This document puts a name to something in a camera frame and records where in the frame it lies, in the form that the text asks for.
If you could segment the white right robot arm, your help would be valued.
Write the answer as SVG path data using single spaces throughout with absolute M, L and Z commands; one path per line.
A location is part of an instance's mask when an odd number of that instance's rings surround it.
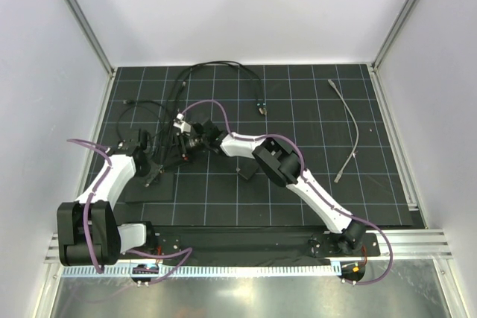
M 219 130 L 211 121 L 189 123 L 183 114 L 172 121 L 171 131 L 181 159 L 187 160 L 193 151 L 203 148 L 221 156 L 252 159 L 272 183 L 297 195 L 318 215 L 340 254 L 364 253 L 365 221 L 341 206 L 318 183 L 290 139 L 278 134 L 248 136 Z

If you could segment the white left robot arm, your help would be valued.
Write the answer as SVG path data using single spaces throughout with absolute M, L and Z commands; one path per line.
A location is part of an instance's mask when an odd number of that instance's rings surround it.
M 104 159 L 102 169 L 76 200 L 57 209 L 59 258 L 66 267 L 92 265 L 98 273 L 114 265 L 120 255 L 133 250 L 140 258 L 151 258 L 158 248 L 153 225 L 146 221 L 118 225 L 113 209 L 133 178 L 147 184 L 159 167 L 147 153 L 150 133 L 140 130 L 135 141 L 120 141 L 107 147 L 84 139 L 69 139 Z

